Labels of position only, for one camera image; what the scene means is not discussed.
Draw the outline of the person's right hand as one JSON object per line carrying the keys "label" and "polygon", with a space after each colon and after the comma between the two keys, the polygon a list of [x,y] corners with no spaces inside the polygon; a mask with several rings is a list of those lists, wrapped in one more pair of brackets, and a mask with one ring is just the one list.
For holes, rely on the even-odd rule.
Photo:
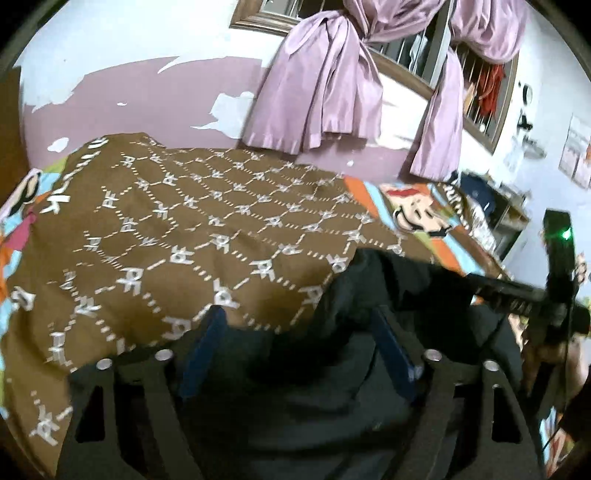
{"label": "person's right hand", "polygon": [[527,329],[522,334],[522,343],[523,384],[527,393],[533,389],[540,366],[551,365],[553,371],[544,402],[550,402],[558,412],[563,412],[586,383],[590,366],[586,347],[590,339],[575,333],[569,342],[548,346],[534,341]]}

